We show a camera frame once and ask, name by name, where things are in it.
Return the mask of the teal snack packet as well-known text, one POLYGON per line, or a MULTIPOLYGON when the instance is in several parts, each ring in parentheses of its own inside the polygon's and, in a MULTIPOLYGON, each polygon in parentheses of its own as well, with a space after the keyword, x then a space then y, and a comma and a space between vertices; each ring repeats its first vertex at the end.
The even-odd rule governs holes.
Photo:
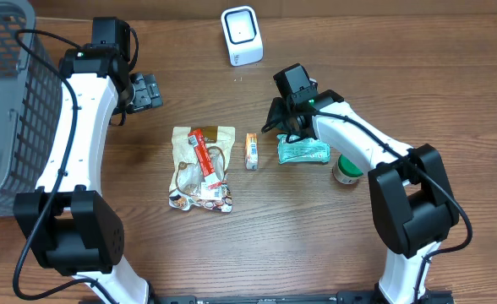
POLYGON ((330 146, 318 139, 305 138, 289 144, 286 134, 278 134, 277 154, 280 164, 330 161, 330 146))

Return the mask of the orange small carton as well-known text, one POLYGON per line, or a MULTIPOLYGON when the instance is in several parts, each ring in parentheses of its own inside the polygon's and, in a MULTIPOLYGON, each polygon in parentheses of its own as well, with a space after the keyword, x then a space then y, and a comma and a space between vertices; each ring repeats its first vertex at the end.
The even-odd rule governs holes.
POLYGON ((245 139, 245 167, 247 170, 256 171, 258 169, 259 155, 257 146, 257 134, 247 133, 245 139))

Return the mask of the red stick packet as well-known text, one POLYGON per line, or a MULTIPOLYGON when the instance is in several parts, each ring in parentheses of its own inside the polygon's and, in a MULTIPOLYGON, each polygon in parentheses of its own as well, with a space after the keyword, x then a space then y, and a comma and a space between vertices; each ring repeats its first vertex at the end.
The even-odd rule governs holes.
POLYGON ((221 180, 215 172, 209 151, 205 145, 205 138, 202 131, 199 128, 191 131, 188 134, 188 141, 194 148, 194 153, 198 158, 207 188, 218 188, 221 185, 221 180))

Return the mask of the green lid jar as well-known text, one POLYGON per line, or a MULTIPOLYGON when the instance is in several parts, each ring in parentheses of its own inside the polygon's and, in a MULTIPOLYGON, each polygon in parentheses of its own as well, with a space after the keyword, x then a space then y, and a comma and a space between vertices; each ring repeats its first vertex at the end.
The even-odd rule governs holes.
POLYGON ((356 183, 363 173, 344 155, 340 155, 332 168, 334 178, 342 184, 356 183))

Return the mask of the beige snack bag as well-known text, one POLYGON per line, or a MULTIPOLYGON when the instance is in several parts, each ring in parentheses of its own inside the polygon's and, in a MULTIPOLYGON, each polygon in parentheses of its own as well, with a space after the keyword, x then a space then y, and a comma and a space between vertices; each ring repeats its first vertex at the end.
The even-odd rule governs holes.
POLYGON ((175 127, 172 131, 174 173, 169 186, 168 203, 174 209, 189 211, 193 207, 230 213, 232 194, 227 184, 227 170, 235 143, 235 128, 200 127, 214 174, 221 184, 212 187, 202 171, 190 134, 196 127, 175 127))

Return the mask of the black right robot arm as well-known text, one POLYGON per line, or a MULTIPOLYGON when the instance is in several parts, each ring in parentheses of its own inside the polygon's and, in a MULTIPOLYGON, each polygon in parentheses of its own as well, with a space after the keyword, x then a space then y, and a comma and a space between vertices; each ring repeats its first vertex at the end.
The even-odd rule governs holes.
POLYGON ((333 90, 318 91, 299 63, 273 77, 273 99, 263 132, 273 128, 297 142, 319 139, 368 178, 374 227, 388 252, 385 270, 372 290, 340 291, 339 303, 452 303, 449 291, 429 290, 425 279, 433 257, 465 213, 455 200, 440 153, 413 148, 363 120, 333 90))

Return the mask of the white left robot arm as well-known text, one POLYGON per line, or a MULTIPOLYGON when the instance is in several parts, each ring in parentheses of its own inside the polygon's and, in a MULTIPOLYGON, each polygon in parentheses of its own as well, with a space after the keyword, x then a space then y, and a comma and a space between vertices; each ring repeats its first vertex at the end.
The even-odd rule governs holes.
POLYGON ((153 303, 151 283, 124 257, 123 222, 101 194, 101 164, 112 116, 161 105, 156 78, 135 71, 138 36, 127 22, 96 17, 91 41, 71 43, 53 69, 62 108, 35 189, 19 193, 14 216, 23 254, 42 268, 87 285, 103 303, 153 303))

